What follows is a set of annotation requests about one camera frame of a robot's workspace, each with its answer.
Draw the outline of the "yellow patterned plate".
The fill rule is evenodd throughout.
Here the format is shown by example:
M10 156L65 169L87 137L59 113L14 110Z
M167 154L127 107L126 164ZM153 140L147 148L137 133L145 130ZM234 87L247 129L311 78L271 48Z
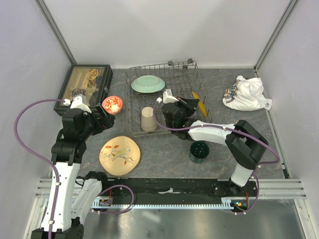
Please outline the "yellow patterned plate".
M203 101L201 100L201 98L199 97L199 95L196 92L192 91L191 93L195 99L199 100L198 107L201 110L203 116L206 118L207 117L207 109L206 109Z

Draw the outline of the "beige paper cup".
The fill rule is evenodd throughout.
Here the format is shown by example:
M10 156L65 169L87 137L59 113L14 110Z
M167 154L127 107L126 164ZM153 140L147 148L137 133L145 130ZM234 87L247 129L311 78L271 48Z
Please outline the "beige paper cup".
M141 128L143 131L152 132L157 128L157 123L154 119L153 108L144 107L141 112Z

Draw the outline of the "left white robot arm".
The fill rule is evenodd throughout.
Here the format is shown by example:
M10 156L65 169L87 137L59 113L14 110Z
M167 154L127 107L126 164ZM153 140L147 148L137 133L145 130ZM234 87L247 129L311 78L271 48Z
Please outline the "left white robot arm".
M33 239L81 239L84 222L95 198L109 192L107 176L102 172L89 172L77 197L73 190L86 141L92 136L112 128L115 116L101 105L91 112L87 106L69 109L62 116L63 128L51 149L54 166L47 210L38 229L31 233Z

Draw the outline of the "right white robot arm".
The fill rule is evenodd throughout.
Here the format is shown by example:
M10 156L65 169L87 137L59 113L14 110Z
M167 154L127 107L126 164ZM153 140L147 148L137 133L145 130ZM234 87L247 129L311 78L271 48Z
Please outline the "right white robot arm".
M244 193L247 181L269 145L267 140L245 120L239 120L236 124L213 124L192 119L199 99L189 100L163 93L157 102L163 102L161 111L165 128L178 138L208 141L228 147L237 162L228 190L234 196Z

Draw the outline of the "mint green plate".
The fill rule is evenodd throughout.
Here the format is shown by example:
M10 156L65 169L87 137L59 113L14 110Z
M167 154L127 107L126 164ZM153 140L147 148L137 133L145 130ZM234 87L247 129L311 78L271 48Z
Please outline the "mint green plate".
M138 93L155 93L165 87L165 82L157 76L145 75L133 80L131 87Z

